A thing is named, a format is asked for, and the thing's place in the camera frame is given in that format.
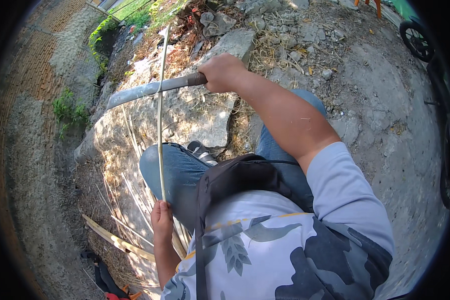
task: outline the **gray t-shirt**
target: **gray t-shirt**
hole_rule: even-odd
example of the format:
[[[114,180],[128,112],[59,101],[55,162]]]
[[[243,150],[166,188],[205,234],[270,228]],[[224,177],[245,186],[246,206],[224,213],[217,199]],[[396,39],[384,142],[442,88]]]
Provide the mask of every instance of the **gray t-shirt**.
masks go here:
[[[335,142],[306,174],[315,213],[252,190],[214,206],[203,237],[209,299],[372,299],[394,252],[383,204]],[[195,244],[162,299],[196,298]]]

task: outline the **brick wall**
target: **brick wall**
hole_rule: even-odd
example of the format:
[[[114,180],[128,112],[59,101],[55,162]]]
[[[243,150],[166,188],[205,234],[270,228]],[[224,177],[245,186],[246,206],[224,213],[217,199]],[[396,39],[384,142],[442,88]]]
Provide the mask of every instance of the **brick wall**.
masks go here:
[[[72,17],[83,13],[84,9],[90,18],[97,20],[100,16],[100,13],[86,6],[84,0],[42,1],[19,29],[16,42],[8,49],[10,55],[5,58],[0,71],[0,225],[11,254],[15,257],[15,265],[43,299],[46,297],[26,262],[10,213],[6,185],[6,130],[12,107],[19,95],[26,93],[36,100],[42,100],[40,114],[47,122],[43,126],[41,138],[50,147],[48,159],[51,160],[52,144],[58,130],[51,105],[53,99],[60,95],[63,87],[68,86],[76,92],[76,96],[93,100],[96,88],[87,80],[77,79],[78,74],[98,71],[95,61],[89,59],[88,35],[83,34],[83,37],[73,41],[76,45],[71,46],[76,50],[76,55],[66,66],[66,72],[59,74],[50,64],[60,41],[60,33],[67,26],[83,26],[82,23],[70,23]]]

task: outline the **wrapped handle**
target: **wrapped handle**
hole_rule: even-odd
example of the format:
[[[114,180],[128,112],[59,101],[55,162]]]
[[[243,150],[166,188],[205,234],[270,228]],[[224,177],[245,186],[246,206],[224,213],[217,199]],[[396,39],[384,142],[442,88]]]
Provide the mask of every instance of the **wrapped handle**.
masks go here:
[[[188,83],[189,87],[193,87],[193,86],[204,85],[208,81],[207,81],[207,77],[205,77],[205,74],[196,72],[196,73],[188,75],[186,77],[186,82]]]

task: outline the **right hand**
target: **right hand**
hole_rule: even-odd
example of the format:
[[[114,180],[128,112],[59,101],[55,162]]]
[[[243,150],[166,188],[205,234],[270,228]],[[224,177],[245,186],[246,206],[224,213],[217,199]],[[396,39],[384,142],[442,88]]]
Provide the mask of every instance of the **right hand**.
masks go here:
[[[242,74],[248,72],[243,62],[229,53],[210,58],[198,67],[207,77],[204,87],[212,93],[235,92]]]

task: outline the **right arm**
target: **right arm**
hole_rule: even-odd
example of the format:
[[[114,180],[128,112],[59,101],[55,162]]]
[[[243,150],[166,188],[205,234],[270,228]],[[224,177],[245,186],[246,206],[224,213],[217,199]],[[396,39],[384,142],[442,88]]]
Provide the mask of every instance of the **right arm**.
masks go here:
[[[306,174],[310,162],[340,137],[310,103],[264,77],[249,72],[228,53],[198,67],[211,92],[233,91],[258,113],[277,144],[293,156]]]

